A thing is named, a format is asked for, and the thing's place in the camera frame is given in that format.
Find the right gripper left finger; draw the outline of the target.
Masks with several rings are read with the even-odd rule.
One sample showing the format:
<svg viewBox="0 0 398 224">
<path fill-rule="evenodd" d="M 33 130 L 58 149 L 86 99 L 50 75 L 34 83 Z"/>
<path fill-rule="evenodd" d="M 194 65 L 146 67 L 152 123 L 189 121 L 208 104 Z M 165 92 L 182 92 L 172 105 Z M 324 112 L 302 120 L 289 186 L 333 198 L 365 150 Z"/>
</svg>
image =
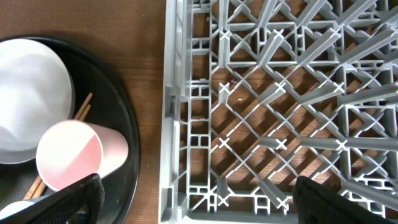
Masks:
<svg viewBox="0 0 398 224">
<path fill-rule="evenodd" d="M 1 223 L 96 223 L 104 204 L 98 174 L 90 174 L 54 194 L 9 215 Z"/>
</svg>

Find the pink cup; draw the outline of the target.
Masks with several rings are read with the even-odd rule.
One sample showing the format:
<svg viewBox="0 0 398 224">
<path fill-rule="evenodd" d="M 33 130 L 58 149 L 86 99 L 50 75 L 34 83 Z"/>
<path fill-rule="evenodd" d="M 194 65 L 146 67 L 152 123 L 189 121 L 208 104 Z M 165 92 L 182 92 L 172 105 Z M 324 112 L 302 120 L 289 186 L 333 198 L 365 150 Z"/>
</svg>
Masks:
<svg viewBox="0 0 398 224">
<path fill-rule="evenodd" d="M 128 154 L 127 140 L 119 131 L 70 119 L 42 136 L 36 165 L 46 186 L 59 191 L 90 174 L 107 177 L 125 163 Z"/>
</svg>

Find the blue cup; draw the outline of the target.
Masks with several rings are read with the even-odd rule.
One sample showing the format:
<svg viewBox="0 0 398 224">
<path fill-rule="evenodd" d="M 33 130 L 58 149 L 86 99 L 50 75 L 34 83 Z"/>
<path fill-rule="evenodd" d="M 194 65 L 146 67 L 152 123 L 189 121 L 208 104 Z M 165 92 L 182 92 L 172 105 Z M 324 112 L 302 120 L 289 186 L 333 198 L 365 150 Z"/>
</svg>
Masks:
<svg viewBox="0 0 398 224">
<path fill-rule="evenodd" d="M 0 212 L 0 220 L 10 217 L 32 205 L 37 203 L 37 200 L 22 200 L 18 202 L 13 202 L 6 207 L 4 207 Z"/>
</svg>

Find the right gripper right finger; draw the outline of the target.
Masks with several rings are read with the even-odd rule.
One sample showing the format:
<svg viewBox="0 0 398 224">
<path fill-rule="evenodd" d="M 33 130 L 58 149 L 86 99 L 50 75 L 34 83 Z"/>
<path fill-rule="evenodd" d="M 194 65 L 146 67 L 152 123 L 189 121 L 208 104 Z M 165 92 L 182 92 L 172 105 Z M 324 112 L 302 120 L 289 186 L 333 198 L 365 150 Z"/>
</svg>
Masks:
<svg viewBox="0 0 398 224">
<path fill-rule="evenodd" d="M 297 178 L 293 201 L 299 224 L 392 223 L 305 176 Z"/>
</svg>

